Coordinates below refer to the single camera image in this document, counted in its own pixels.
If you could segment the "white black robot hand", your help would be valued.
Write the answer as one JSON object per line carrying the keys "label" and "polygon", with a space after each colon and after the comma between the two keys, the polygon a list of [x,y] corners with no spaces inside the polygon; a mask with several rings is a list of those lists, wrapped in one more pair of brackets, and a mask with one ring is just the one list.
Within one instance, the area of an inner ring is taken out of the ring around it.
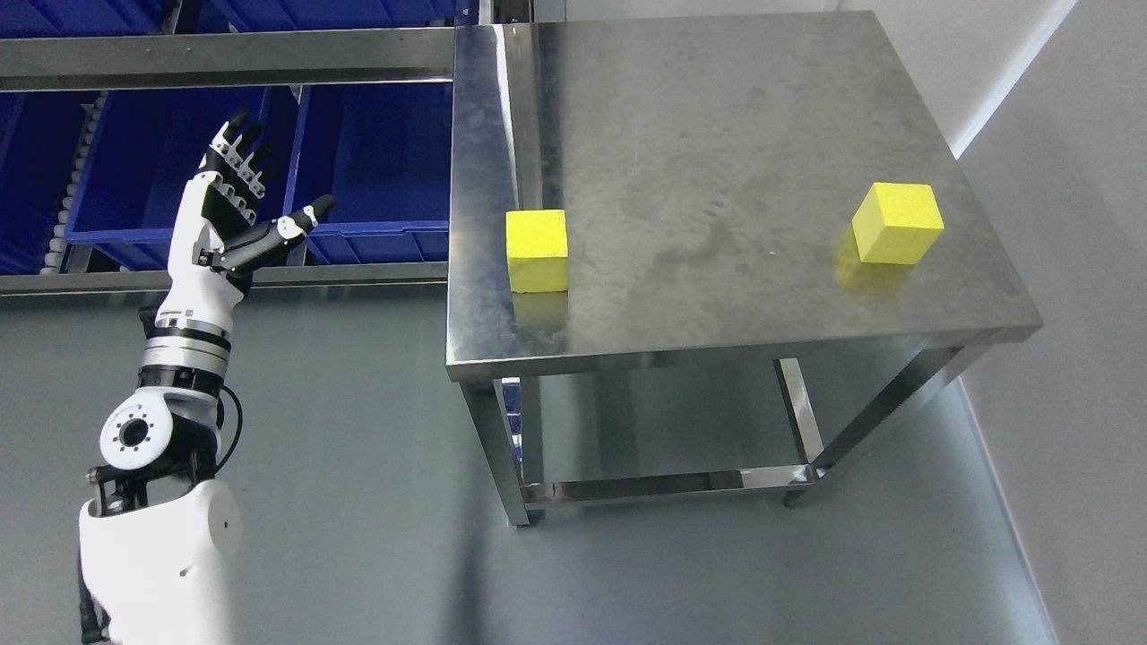
{"label": "white black robot hand", "polygon": [[233,312],[253,283],[253,273],[282,261],[331,215],[335,196],[258,223],[270,192],[262,123],[244,109],[212,135],[197,169],[185,181],[169,241],[167,296],[157,306],[159,328],[196,328],[229,334]]}

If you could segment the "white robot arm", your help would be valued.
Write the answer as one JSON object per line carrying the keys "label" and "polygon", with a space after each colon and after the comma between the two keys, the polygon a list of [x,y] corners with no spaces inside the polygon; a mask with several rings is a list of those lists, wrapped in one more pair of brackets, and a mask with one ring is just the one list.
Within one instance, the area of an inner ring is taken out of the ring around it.
{"label": "white robot arm", "polygon": [[138,387],[99,430],[79,512],[81,642],[237,644],[243,524],[219,480],[231,306],[161,305]]}

